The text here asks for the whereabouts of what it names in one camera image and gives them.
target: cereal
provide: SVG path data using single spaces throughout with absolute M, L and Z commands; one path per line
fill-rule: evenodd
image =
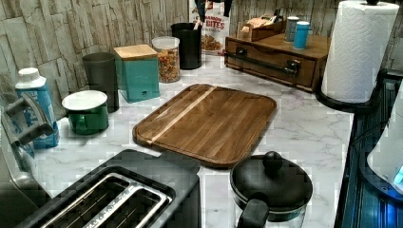
M 220 50 L 222 49 L 222 43 L 218 42 L 216 38 L 210 35 L 203 35 L 201 37 L 201 49 L 205 50 Z
M 162 49 L 158 53 L 160 82 L 172 83 L 180 80 L 178 48 Z

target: kettle knob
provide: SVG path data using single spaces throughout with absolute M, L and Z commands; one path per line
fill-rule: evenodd
M 376 6 L 379 0 L 367 0 L 367 4 L 370 6 Z
M 267 152 L 263 157 L 264 172 L 266 175 L 273 176 L 282 167 L 282 156 L 276 151 Z

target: bottle cap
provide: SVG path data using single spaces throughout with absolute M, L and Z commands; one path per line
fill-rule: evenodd
M 39 78 L 39 71 L 37 68 L 23 68 L 18 71 L 19 79 L 21 82 L 31 82 Z

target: blue bottle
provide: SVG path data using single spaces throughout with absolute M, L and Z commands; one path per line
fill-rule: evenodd
M 17 85 L 15 85 L 18 97 L 21 98 L 23 93 L 27 93 L 31 96 L 42 107 L 53 127 L 53 133 L 51 135 L 43 135 L 33 141 L 33 148 L 43 149 L 56 146 L 59 143 L 59 129 L 51 104 L 47 79 L 40 76 L 38 69 L 33 67 L 21 69 L 18 71 L 18 75 L 19 80 Z M 28 126 L 38 121 L 33 112 L 29 109 L 24 111 L 24 115 Z
M 294 48 L 306 49 L 306 41 L 308 39 L 309 22 L 297 22 L 296 36 L 294 37 Z

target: coffee maker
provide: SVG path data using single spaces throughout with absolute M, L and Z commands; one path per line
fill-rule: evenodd
M 389 122 L 366 162 L 365 166 L 377 175 L 364 172 L 367 180 L 382 193 L 403 201 L 403 85 L 398 90 Z

